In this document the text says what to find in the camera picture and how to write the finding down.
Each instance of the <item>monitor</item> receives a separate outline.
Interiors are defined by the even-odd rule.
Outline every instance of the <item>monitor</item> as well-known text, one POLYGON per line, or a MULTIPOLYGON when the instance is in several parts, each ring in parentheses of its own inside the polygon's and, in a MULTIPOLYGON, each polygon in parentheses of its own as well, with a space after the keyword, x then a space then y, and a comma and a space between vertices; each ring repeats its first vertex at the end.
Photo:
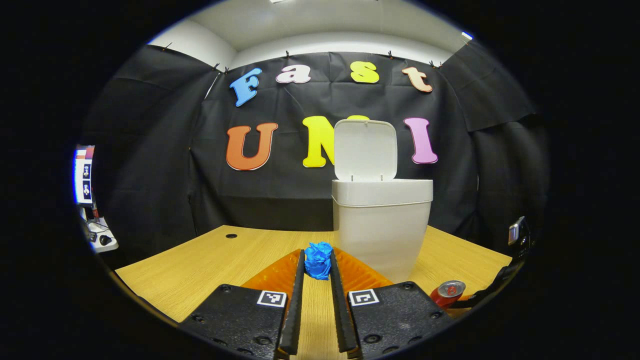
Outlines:
POLYGON ((78 145, 74 159, 74 192, 76 204, 93 207, 91 172, 93 161, 93 145, 78 145))

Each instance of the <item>table surface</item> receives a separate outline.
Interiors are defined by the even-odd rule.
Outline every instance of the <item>table surface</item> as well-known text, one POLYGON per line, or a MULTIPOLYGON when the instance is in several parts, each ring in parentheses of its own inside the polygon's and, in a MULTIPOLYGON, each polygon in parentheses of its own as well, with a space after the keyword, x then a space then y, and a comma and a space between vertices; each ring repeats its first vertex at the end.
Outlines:
MULTIPOLYGON (((334 232, 274 231, 221 226, 151 258, 116 270, 137 295, 181 322, 220 284, 242 285, 257 272, 308 243, 334 241, 334 232), (237 234, 227 238, 227 234, 237 234)), ((511 258, 429 226, 408 280, 427 294, 461 280, 465 294, 485 289, 511 258)), ((338 353, 331 285, 305 278, 298 355, 292 359, 346 359, 338 353)), ((455 317, 461 310, 449 310, 455 317)))

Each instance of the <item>red soda can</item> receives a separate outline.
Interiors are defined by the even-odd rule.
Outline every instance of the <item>red soda can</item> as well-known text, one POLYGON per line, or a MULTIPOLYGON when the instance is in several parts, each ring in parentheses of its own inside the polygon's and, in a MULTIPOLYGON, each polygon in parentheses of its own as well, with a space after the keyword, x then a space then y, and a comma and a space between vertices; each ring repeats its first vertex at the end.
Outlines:
POLYGON ((458 280, 445 281, 431 292, 433 300, 443 310, 446 310, 462 296, 467 286, 458 280))

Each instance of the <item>blue crumpled paper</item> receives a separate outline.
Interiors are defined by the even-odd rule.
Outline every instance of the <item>blue crumpled paper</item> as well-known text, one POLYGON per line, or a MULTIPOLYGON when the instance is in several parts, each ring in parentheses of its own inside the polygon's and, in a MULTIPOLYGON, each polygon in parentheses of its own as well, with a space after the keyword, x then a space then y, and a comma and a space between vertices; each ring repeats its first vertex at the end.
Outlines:
POLYGON ((309 243, 305 249, 305 270, 314 279, 328 280, 329 270, 331 270, 331 251, 333 248, 328 243, 321 241, 317 244, 309 243))

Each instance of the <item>black curtain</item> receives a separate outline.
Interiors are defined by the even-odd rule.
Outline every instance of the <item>black curtain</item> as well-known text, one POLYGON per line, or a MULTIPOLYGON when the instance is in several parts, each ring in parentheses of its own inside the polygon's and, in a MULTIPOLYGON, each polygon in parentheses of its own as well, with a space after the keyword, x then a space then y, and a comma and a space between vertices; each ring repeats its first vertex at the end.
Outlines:
POLYGON ((333 165, 306 168, 308 129, 324 116, 334 126, 351 115, 391 123, 397 133, 396 178, 433 179, 429 224, 505 251, 519 216, 542 226, 548 188, 543 120, 518 83, 481 45, 463 46, 442 67, 367 53, 274 58, 227 74, 184 54, 146 46, 119 71, 93 107, 83 140, 95 144, 94 188, 120 242, 118 266, 188 241, 223 224, 329 231, 333 165), (377 83, 357 83, 350 64, 369 61, 377 83), (311 68, 307 83, 278 83, 288 65, 311 68), (420 92, 402 69, 426 74, 420 92), (240 107, 231 82, 254 68, 257 95, 240 107), (429 121, 438 161, 416 164, 403 120, 429 121), (238 171, 226 161, 227 130, 250 126, 244 155, 258 150, 256 126, 276 122, 271 155, 238 171))

